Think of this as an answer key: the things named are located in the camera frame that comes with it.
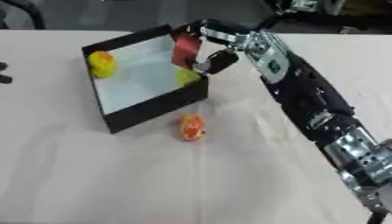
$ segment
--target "orange ball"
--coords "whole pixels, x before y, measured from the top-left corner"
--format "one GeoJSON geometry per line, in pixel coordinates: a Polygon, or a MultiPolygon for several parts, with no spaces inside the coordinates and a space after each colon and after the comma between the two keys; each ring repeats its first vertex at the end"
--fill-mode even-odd
{"type": "Polygon", "coordinates": [[[197,115],[184,115],[178,126],[181,137],[186,141],[195,141],[204,135],[204,123],[197,115]]]}

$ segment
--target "white table surface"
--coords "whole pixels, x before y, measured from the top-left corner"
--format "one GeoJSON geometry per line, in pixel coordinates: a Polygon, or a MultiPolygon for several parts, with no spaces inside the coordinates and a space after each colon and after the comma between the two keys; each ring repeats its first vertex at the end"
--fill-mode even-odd
{"type": "MultiPolygon", "coordinates": [[[[368,211],[299,134],[241,61],[211,80],[209,99],[110,135],[81,47],[107,31],[0,31],[0,221],[34,223],[365,223],[368,211]],[[185,112],[206,120],[176,138],[185,112]]],[[[283,35],[392,137],[392,37],[283,35]]],[[[203,54],[220,48],[205,44],[203,54]]]]}

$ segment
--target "red object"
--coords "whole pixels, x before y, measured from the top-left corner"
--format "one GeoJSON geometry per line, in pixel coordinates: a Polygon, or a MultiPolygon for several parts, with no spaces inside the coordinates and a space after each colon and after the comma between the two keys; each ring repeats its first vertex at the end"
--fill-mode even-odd
{"type": "Polygon", "coordinates": [[[198,115],[184,115],[179,123],[178,131],[186,141],[196,141],[204,135],[204,123],[198,115]]]}
{"type": "Polygon", "coordinates": [[[171,63],[185,69],[192,69],[190,65],[196,60],[200,47],[201,39],[181,34],[174,46],[171,63]]]}

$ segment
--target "robotic arm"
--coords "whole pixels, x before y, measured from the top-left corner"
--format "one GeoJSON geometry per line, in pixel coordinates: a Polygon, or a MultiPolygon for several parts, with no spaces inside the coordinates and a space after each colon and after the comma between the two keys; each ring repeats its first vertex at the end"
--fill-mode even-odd
{"type": "Polygon", "coordinates": [[[392,212],[392,139],[377,143],[354,116],[354,108],[279,37],[217,20],[179,27],[174,37],[184,33],[190,39],[206,37],[227,46],[206,62],[186,62],[203,74],[218,73],[238,60],[236,52],[245,52],[282,111],[324,154],[362,205],[373,212],[368,223],[381,223],[392,212]]]}

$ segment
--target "black box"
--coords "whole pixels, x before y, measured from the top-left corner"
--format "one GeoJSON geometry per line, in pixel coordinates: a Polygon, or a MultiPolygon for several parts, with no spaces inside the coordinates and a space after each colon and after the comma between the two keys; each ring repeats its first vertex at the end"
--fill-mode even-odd
{"type": "Polygon", "coordinates": [[[208,78],[202,74],[197,74],[199,78],[193,82],[176,86],[179,77],[171,63],[171,32],[169,25],[163,25],[82,48],[101,114],[111,133],[207,98],[208,78]],[[96,51],[115,57],[118,68],[112,77],[91,75],[88,56],[96,51]]]}

